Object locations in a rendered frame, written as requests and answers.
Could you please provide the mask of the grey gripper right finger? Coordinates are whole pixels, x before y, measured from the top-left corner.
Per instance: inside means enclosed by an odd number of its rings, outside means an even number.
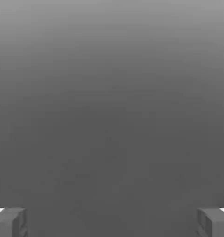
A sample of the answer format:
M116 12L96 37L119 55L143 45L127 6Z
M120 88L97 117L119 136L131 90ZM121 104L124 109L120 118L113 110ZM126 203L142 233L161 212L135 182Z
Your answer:
M197 237L224 237L224 208L197 210Z

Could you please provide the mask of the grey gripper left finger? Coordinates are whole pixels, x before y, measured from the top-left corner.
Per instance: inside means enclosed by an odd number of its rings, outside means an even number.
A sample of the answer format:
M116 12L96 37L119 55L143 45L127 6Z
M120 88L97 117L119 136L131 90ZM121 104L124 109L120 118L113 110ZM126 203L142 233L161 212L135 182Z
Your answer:
M0 237L28 237L27 209L0 208Z

